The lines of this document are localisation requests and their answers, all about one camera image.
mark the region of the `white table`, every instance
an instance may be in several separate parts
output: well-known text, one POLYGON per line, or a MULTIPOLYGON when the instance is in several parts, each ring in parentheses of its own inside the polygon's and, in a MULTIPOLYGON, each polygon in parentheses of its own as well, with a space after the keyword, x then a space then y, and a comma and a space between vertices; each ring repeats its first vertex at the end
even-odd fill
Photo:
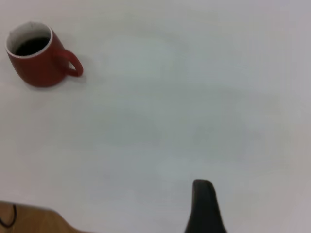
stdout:
POLYGON ((0 200, 74 227, 181 233, 213 182, 230 233, 309 232, 311 3, 2 0, 85 68, 34 89, 0 52, 0 200))

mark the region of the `black cable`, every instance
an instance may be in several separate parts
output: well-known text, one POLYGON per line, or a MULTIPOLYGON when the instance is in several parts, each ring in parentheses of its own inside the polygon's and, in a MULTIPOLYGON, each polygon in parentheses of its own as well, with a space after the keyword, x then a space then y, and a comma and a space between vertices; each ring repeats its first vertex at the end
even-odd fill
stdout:
POLYGON ((0 225, 3 226, 4 228, 11 228, 15 223, 16 217, 17 217, 16 205, 13 205, 13 210, 14 210, 14 218, 10 224, 5 224, 4 222, 2 222, 2 220, 0 218, 0 225))

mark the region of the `mug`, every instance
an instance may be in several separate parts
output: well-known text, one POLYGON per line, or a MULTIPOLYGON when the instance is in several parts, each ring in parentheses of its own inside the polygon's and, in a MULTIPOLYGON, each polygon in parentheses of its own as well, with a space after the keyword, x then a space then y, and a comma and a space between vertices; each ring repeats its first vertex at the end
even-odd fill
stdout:
POLYGON ((13 29, 6 39, 5 49, 20 78, 32 86, 53 86, 66 75, 79 77, 83 73, 78 58, 64 49, 49 26, 40 22, 27 22, 13 29), (46 38, 47 45, 33 54, 16 55, 25 42, 36 38, 46 38))

